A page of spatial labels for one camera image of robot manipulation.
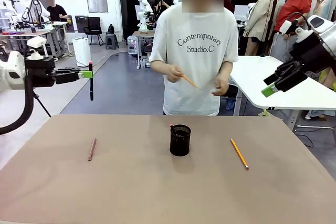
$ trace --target stool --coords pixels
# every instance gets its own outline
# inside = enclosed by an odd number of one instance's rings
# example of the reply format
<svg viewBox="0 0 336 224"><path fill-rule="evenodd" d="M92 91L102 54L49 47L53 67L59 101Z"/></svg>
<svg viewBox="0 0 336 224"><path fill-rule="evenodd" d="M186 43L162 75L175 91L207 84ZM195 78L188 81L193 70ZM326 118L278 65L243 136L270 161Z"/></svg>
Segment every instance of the stool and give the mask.
<svg viewBox="0 0 336 224"><path fill-rule="evenodd" d="M118 41L117 41L117 36L115 34L106 34L106 36L105 36L105 48L116 50L117 47L119 48Z"/></svg>

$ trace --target beige jacket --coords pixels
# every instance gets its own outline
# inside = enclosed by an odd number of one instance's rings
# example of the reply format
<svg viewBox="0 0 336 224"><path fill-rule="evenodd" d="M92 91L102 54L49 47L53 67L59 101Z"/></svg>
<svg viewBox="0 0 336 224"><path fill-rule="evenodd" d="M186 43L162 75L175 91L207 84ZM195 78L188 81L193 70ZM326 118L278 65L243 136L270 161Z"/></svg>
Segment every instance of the beige jacket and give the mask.
<svg viewBox="0 0 336 224"><path fill-rule="evenodd" d="M279 2L275 9L278 12ZM273 8L273 0L259 0L253 7L247 26L245 27L244 37L257 37L260 41L265 41L268 21L270 19ZM273 18L273 26L275 26L276 15Z"/></svg>

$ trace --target man in black shirt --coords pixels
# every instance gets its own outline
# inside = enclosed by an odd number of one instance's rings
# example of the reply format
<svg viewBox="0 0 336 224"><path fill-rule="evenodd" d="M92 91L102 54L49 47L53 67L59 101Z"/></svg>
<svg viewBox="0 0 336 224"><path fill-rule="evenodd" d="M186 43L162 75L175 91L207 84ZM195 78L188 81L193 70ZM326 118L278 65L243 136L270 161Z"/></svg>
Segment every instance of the man in black shirt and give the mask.
<svg viewBox="0 0 336 224"><path fill-rule="evenodd" d="M61 21L67 22L68 15L63 7L55 4L55 0L46 0L48 8L47 11L50 12L51 21Z"/></svg>
<svg viewBox="0 0 336 224"><path fill-rule="evenodd" d="M155 20L157 20L159 16L173 4L173 0L155 0Z"/></svg>

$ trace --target white t-shirt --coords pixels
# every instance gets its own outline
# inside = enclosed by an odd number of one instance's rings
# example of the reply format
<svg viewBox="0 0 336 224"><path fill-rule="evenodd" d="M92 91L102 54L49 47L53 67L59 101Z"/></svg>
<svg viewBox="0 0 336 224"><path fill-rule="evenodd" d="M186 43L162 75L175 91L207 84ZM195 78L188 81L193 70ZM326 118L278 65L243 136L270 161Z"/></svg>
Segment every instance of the white t-shirt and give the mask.
<svg viewBox="0 0 336 224"><path fill-rule="evenodd" d="M149 61L163 61L181 68L195 83L171 83L164 76L163 111L167 115L217 115L220 97L215 78L224 61L238 60L236 19L224 8L220 13L184 13L182 3L164 11L157 21Z"/></svg>

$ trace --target yellow pencil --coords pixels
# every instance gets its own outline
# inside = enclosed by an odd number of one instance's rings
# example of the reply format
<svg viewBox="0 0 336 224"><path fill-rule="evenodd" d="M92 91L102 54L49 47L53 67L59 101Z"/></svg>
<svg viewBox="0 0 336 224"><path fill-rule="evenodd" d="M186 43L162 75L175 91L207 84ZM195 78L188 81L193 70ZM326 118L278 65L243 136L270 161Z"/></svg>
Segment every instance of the yellow pencil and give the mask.
<svg viewBox="0 0 336 224"><path fill-rule="evenodd" d="M183 79L185 79L187 82L189 82L192 86L198 89L198 87L193 83L191 80L189 80L186 76L182 76Z"/></svg>
<svg viewBox="0 0 336 224"><path fill-rule="evenodd" d="M245 165L246 169L249 170L249 167L248 167L248 165L247 165L245 159L243 158L243 156L242 156L242 154L240 153L240 151L239 151L239 149L238 149L238 147L237 147L235 141L233 141L232 138L231 138L231 143L233 144L234 148L236 149L236 152L238 153L238 155L239 155L241 161L243 162L243 164Z"/></svg>

